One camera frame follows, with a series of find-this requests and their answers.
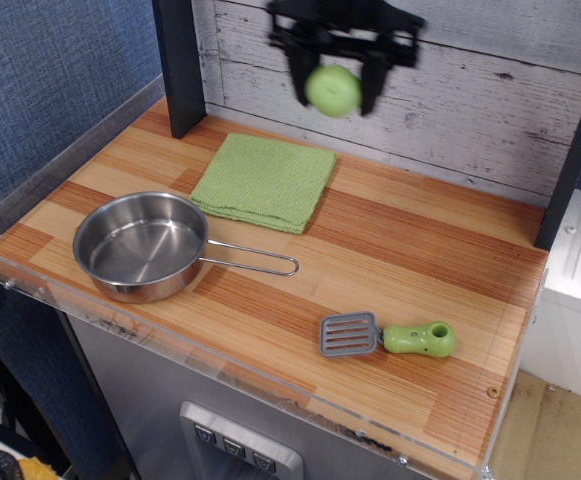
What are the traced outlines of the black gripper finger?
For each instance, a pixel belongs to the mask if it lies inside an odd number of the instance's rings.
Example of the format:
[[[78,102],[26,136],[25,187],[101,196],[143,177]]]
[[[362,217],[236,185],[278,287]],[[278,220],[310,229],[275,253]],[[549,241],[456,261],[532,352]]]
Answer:
[[[310,74],[320,65],[320,54],[291,44],[286,48],[286,56],[290,74],[295,89],[296,98],[300,104],[307,106],[306,82]]]
[[[361,68],[361,115],[370,114],[376,99],[381,95],[388,72],[393,64],[384,55],[369,56]]]

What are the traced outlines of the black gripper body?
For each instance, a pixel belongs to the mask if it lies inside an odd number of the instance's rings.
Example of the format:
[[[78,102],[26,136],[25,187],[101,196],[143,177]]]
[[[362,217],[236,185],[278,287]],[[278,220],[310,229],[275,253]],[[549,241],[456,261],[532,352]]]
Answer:
[[[387,1],[271,1],[272,46],[291,44],[323,56],[363,62],[384,55],[393,66],[413,67],[426,21]]]

